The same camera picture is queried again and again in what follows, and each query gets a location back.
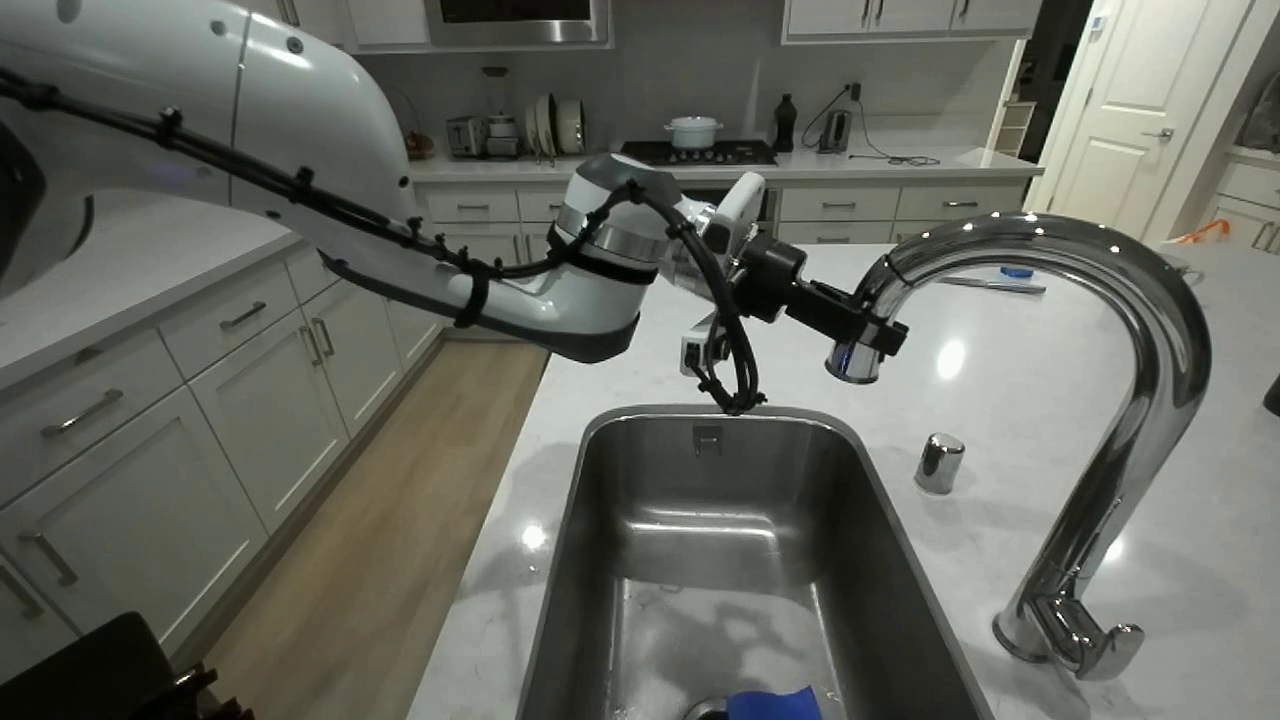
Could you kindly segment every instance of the cabinet door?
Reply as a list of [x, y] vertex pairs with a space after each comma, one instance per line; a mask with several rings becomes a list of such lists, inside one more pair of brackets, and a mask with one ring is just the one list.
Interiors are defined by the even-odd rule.
[[789, 0], [784, 33], [789, 35], [852, 35], [863, 27], [874, 0]]
[[0, 542], [79, 634], [138, 613], [171, 652], [264, 529], [179, 390], [8, 503]]
[[954, 0], [950, 33], [1033, 33], [1038, 0]]
[[869, 0], [870, 25], [863, 33], [947, 33], [950, 0]]
[[887, 246], [893, 225], [776, 225], [784, 246]]
[[75, 634], [0, 557], [0, 683], [70, 646]]
[[406, 303], [390, 303], [390, 299], [388, 299], [388, 319], [390, 319], [399, 368], [413, 368], [448, 330], [445, 318], [423, 311], [423, 308], [406, 308]]
[[199, 373], [192, 392], [267, 529], [306, 497], [344, 449], [321, 343], [304, 332], [298, 311]]
[[360, 433], [399, 379], [388, 303], [355, 284], [330, 284], [306, 303], [323, 376], [344, 426]]
[[350, 50], [355, 52], [428, 50], [428, 3], [423, 0], [355, 0]]

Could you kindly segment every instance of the kitchen sink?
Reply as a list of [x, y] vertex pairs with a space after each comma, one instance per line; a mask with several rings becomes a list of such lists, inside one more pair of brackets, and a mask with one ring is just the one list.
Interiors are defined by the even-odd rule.
[[863, 446], [814, 411], [622, 410], [580, 446], [521, 720], [986, 717]]

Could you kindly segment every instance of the cabinet handle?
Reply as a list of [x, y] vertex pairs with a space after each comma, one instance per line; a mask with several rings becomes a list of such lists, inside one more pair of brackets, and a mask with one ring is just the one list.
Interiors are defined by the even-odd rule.
[[1252, 250], [1256, 250], [1256, 253], [1266, 253], [1266, 258], [1280, 258], [1280, 225], [1263, 225], [1263, 228], [1252, 238]]
[[5, 565], [0, 565], [0, 583], [22, 605], [29, 622], [45, 617], [41, 596], [32, 596]]
[[323, 341], [323, 355], [330, 355], [330, 336], [327, 336], [327, 325], [323, 319], [310, 319], [321, 341]]
[[58, 574], [58, 583], [79, 583], [75, 568], [64, 560], [64, 553], [52, 549], [47, 535], [22, 534], [20, 542], [32, 543]]
[[231, 330], [255, 319], [264, 308], [267, 308], [264, 299], [251, 299], [239, 318], [227, 318], [216, 330], [231, 332]]
[[120, 390], [108, 390], [99, 402], [91, 402], [82, 411], [75, 417], [64, 417], [55, 426], [45, 426], [41, 435], [55, 439], [55, 435], [69, 435], [70, 430], [79, 430], [82, 422], [108, 411], [110, 404], [120, 404], [124, 392]]
[[321, 368], [323, 355], [321, 355], [321, 343], [317, 343], [317, 336], [310, 336], [310, 325], [304, 325], [298, 336], [304, 336], [304, 343], [306, 343], [310, 368]]

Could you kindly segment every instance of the wall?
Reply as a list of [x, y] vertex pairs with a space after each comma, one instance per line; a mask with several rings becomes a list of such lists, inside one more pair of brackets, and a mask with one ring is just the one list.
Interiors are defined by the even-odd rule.
[[[660, 137], [674, 114], [712, 114], [729, 134], [763, 134], [792, 91], [807, 121], [838, 81], [863, 81], [869, 128], [985, 144], [1012, 40], [781, 50], [776, 0], [616, 0], [611, 52], [373, 61], [404, 126], [438, 137], [448, 118], [532, 106], [541, 91], [588, 106], [591, 144]], [[508, 66], [508, 90], [483, 66]]]

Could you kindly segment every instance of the white countertop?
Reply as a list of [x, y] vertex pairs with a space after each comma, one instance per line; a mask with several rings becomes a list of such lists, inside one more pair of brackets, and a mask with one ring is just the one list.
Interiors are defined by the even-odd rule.
[[[1038, 164], [1023, 164], [986, 149], [939, 149], [939, 144], [904, 144], [893, 149], [899, 156], [935, 156], [939, 164], [887, 164], [885, 156], [814, 156], [814, 151], [784, 151], [776, 164], [688, 164], [666, 167], [684, 186], [725, 186], [739, 172], [759, 172], [770, 186], [814, 186], [814, 179], [899, 179], [899, 186], [924, 186], [924, 179], [1026, 179], [1038, 176]], [[574, 159], [421, 159], [413, 164], [414, 186], [565, 186], [572, 176]]]
[[[807, 276], [852, 290], [885, 250], [807, 253]], [[1260, 410], [1280, 376], [1280, 262], [1248, 250], [1197, 250], [1187, 262], [1206, 273], [1197, 296], [1214, 368], [1192, 433], [1084, 593], [1105, 626], [1147, 628], [1137, 666], [1109, 683], [1004, 657], [986, 622], [1120, 410], [1130, 376], [1120, 319], [1053, 276], [1038, 276], [1038, 299], [933, 284], [904, 308], [906, 350], [870, 390], [823, 373], [823, 336], [792, 319], [753, 325], [769, 402], [827, 411], [869, 446], [994, 717], [1270, 720], [1280, 707], [1280, 417]], [[674, 336], [700, 318], [700, 299], [654, 284], [626, 355], [546, 364], [421, 682], [414, 720], [515, 717], [580, 433], [622, 404], [705, 404], [674, 373]], [[969, 446], [950, 497], [912, 483], [927, 433]]]
[[293, 228], [251, 211], [127, 188], [96, 191], [82, 250], [0, 299], [0, 390], [293, 246]]

